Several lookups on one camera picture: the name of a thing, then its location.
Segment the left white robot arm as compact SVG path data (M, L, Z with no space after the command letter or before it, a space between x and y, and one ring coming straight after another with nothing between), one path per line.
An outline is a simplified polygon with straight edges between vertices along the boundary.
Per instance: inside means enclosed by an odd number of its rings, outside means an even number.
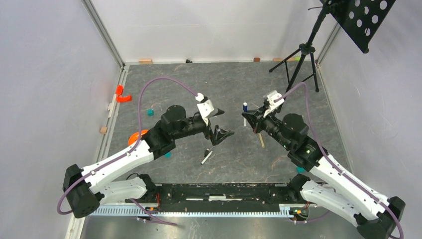
M131 169L167 154L176 147L177 139L199 133L213 146L234 134L218 125L211 128L201 112L187 117L184 107L170 106L154 127L127 148L83 168L77 164L69 166L64 176L64 195L59 202L67 200L70 213L75 218L86 217L100 205L113 201L141 199L150 203L156 198L156 189L149 177L140 175L131 180L116 179Z

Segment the yellow highlighter pen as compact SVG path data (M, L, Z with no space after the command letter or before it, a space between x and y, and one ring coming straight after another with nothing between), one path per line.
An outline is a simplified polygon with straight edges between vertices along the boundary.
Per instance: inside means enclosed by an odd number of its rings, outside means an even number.
M260 140L261 147L262 148L265 148L265 143L264 143L262 134L261 133L258 133L258 137L259 137L259 140Z

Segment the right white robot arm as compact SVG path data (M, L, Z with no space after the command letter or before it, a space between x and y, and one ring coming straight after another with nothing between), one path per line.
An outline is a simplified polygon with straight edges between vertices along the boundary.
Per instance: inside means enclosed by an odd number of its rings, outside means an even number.
M287 152L298 167L323 180L333 190L327 190L309 177L298 174L288 184L291 202L303 200L337 214L356 227L365 239L392 239L398 229L405 202L398 196L387 197L374 190L345 169L317 141L308 136L309 126L301 115L287 114L278 119L275 112L263 106L256 110L244 109L242 116L254 133L266 132Z

